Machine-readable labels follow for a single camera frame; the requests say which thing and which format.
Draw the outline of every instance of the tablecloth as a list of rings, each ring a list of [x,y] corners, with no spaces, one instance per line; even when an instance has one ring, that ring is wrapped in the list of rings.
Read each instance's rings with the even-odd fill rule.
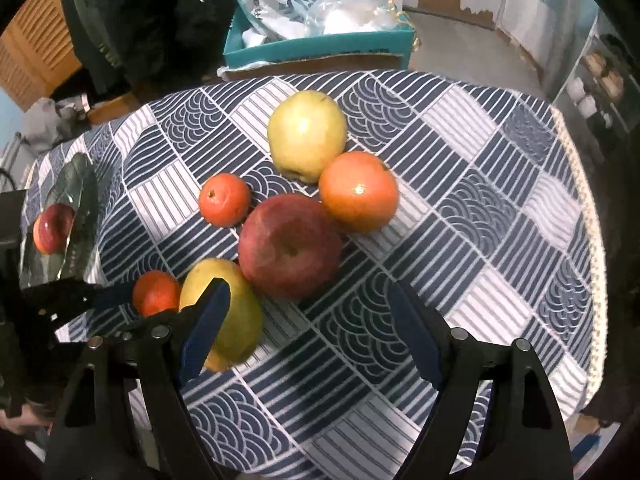
[[[562,415],[602,379],[604,254],[593,199],[561,115],[520,92],[404,71],[244,80],[170,95],[63,144],[34,167],[23,224],[78,152],[97,173],[100,221],[87,280],[113,283],[161,269],[178,278],[205,257],[235,258],[238,232],[207,224],[198,192],[235,173],[254,203],[284,192],[269,156],[273,109],[305,89],[329,94],[348,120],[348,150],[398,177],[391,223],[345,244],[340,276],[300,304],[264,299],[255,354],[187,384],[185,403],[213,457],[287,479],[389,479],[436,391],[394,331],[385,294],[407,277],[425,304],[477,339],[535,347]],[[68,326],[72,340],[132,321],[129,305]],[[453,470],[473,460],[490,383]],[[142,405],[134,403],[134,410]]]

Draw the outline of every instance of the cable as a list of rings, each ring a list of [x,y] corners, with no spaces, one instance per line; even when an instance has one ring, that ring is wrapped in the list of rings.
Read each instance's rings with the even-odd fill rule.
[[[11,184],[11,187],[14,191],[18,189],[18,187],[15,185],[15,180],[5,168],[0,168],[0,175],[4,176],[9,181],[9,184]]]

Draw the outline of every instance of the person's hand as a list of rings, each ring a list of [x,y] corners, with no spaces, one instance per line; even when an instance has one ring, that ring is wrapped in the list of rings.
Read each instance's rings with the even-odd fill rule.
[[[46,428],[50,424],[48,420],[39,417],[27,403],[22,405],[22,415],[14,418],[7,418],[4,410],[0,410],[0,428],[16,435],[24,435],[30,428],[39,426]]]

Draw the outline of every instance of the teal box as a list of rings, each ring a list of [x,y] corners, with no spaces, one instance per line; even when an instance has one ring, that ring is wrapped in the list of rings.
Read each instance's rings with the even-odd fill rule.
[[[327,34],[314,38],[281,40],[245,48],[242,33],[251,28],[244,12],[236,9],[226,35],[225,62],[229,68],[239,68],[255,61],[280,63],[338,54],[400,54],[402,68],[407,68],[414,45],[414,28],[406,23],[395,30]]]

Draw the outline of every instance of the lace trim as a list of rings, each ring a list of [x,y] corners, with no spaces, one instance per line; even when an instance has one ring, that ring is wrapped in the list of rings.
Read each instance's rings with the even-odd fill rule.
[[[584,405],[587,405],[602,384],[604,361],[607,355],[607,271],[604,244],[598,221],[598,211],[593,200],[591,188],[584,173],[580,156],[564,124],[564,116],[555,107],[551,112],[558,131],[558,139],[564,148],[569,166],[578,190],[584,225],[589,237],[591,263],[591,297],[593,301],[593,332],[591,333],[591,361],[587,377],[587,393]]]

